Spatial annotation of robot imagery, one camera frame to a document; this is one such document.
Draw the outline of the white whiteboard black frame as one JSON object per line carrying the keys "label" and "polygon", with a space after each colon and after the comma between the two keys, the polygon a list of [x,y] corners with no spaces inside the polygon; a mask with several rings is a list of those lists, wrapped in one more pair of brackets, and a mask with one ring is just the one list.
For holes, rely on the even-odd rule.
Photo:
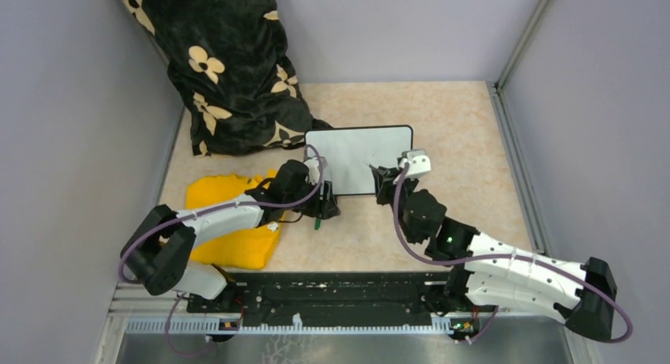
{"label": "white whiteboard black frame", "polygon": [[324,176],[334,195],[372,195],[371,169],[396,167],[401,154],[412,149],[413,129],[395,125],[311,130],[305,142],[326,159]]}

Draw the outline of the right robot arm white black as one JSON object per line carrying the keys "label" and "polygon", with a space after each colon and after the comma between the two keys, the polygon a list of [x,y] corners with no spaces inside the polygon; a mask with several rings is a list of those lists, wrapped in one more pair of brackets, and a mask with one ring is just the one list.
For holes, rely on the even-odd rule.
{"label": "right robot arm white black", "polygon": [[612,335],[620,308],[607,261],[562,261],[501,242],[446,214],[446,206],[405,169],[373,167],[379,205],[390,205],[393,228],[405,252],[428,265],[450,268],[445,300],[454,310],[470,306],[525,309],[558,321],[601,343]]}

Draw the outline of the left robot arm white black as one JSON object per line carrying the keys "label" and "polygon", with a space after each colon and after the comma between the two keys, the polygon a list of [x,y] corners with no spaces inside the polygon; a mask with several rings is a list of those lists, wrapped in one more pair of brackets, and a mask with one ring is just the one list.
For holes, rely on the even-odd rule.
{"label": "left robot arm white black", "polygon": [[230,201],[175,211],[167,205],[150,210],[120,253],[119,276],[139,283],[150,295],[180,291],[204,298],[219,312],[230,310],[236,289],[223,270],[191,259],[207,242],[243,230],[280,223],[286,212],[327,220],[340,213],[326,200],[322,156],[290,159],[277,174]]}

